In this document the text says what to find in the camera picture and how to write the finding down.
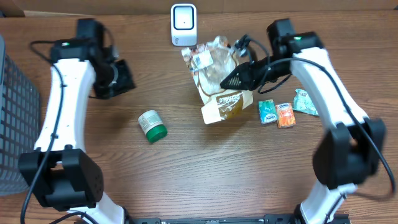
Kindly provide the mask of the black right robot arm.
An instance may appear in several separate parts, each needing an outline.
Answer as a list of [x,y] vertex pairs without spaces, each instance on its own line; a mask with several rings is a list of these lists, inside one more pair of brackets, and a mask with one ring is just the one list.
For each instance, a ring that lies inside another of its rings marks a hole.
[[267,82],[295,76],[309,94],[325,135],[313,155],[316,181],[308,197],[291,214],[267,214],[265,223],[348,223],[337,210],[359,184],[385,164],[381,149],[386,134],[380,119],[370,119],[349,95],[328,52],[314,32],[298,33],[289,19],[267,28],[271,50],[262,60],[237,66],[222,82],[227,90],[264,92]]

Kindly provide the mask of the clear plastic pouch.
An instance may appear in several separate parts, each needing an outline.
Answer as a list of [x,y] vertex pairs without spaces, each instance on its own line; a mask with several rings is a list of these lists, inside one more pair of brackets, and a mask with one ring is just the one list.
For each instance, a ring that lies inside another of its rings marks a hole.
[[181,50],[203,102],[205,124],[231,119],[253,103],[248,90],[227,90],[221,82],[239,65],[235,51],[225,36]]

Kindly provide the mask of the orange Kleenex tissue pack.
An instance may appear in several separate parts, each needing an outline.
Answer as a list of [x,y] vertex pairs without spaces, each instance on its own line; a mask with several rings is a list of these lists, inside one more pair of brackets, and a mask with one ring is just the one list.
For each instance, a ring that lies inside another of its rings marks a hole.
[[296,124],[291,103],[282,103],[276,105],[275,108],[278,116],[277,125],[279,128],[289,128]]

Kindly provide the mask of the small teal white packet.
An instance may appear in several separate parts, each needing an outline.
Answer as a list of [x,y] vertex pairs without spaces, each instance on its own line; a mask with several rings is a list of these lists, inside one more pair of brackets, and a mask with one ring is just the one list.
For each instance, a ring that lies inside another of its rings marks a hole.
[[273,123],[278,120],[275,104],[272,99],[258,102],[261,124]]

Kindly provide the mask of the white bottle with green cap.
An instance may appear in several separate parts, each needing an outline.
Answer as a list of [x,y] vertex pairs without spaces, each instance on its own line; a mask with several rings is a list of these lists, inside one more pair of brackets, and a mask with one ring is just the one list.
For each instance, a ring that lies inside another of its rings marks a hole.
[[168,131],[156,110],[149,110],[138,117],[147,140],[152,144],[166,137]]

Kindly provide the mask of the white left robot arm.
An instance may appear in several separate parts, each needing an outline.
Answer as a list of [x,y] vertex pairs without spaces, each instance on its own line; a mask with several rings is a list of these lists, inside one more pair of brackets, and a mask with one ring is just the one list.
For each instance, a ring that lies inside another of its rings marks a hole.
[[43,127],[34,150],[18,162],[28,197],[82,223],[132,221],[105,193],[102,170],[85,151],[88,100],[108,100],[135,87],[127,63],[113,44],[105,45],[108,37],[110,31],[89,18],[77,21],[74,38],[51,41],[45,60],[52,82]]

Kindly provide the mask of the teal tissue pack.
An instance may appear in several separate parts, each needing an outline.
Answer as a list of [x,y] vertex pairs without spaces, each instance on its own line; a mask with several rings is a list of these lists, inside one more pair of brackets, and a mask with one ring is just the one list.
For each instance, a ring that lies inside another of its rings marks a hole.
[[293,110],[302,113],[318,116],[318,111],[315,108],[307,91],[302,89],[295,90],[296,95],[293,100]]

